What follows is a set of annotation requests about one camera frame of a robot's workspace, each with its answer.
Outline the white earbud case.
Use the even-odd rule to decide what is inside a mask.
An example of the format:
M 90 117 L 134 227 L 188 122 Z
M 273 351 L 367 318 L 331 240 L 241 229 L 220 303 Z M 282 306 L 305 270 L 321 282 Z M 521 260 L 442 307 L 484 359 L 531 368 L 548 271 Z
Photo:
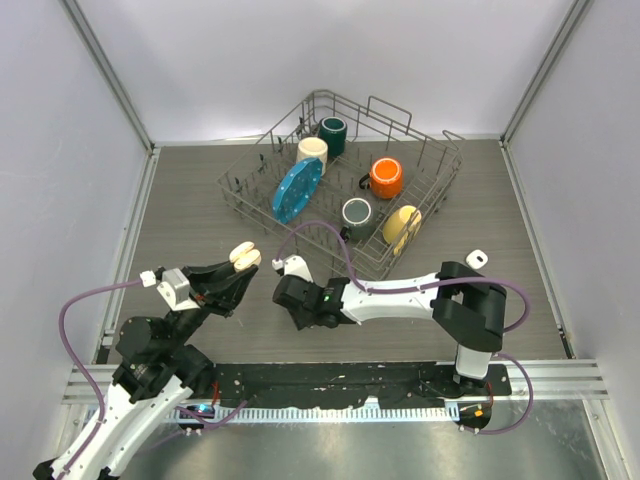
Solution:
M 487 264 L 488 255 L 484 251 L 476 249 L 466 256 L 465 262 L 471 269 L 480 270 Z

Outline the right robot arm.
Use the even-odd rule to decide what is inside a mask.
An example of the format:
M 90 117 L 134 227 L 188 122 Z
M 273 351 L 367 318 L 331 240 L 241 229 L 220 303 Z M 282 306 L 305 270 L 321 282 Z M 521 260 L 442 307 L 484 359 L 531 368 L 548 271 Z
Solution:
M 314 282 L 302 257 L 274 260 L 280 275 L 273 302 L 297 329 L 336 328 L 368 320 L 427 320 L 457 344 L 451 380 L 472 395 L 488 381 L 489 362 L 502 349 L 507 292 L 463 264 L 445 262 L 436 273 L 404 280 L 362 281 L 336 277 Z

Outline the beige earbud charging case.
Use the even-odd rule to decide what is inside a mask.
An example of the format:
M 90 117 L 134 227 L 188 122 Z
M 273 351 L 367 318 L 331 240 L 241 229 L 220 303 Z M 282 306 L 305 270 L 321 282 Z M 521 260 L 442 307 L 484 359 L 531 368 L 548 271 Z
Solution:
M 229 254 L 229 261 L 236 272 L 247 270 L 251 266 L 259 266 L 261 260 L 261 252 L 251 241 L 242 242 Z

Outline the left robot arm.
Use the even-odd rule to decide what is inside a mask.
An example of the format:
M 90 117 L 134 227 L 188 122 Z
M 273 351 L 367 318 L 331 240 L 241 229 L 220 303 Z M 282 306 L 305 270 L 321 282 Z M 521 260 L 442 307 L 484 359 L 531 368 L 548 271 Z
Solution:
M 89 382 L 97 412 L 62 454 L 35 467 L 34 478 L 120 478 L 170 412 L 211 391 L 214 364 L 188 340 L 209 316 L 230 317 L 257 271 L 257 262 L 225 261 L 140 273 L 133 283 L 156 288 L 167 314 L 125 322 L 116 344 L 121 363 L 107 390 Z

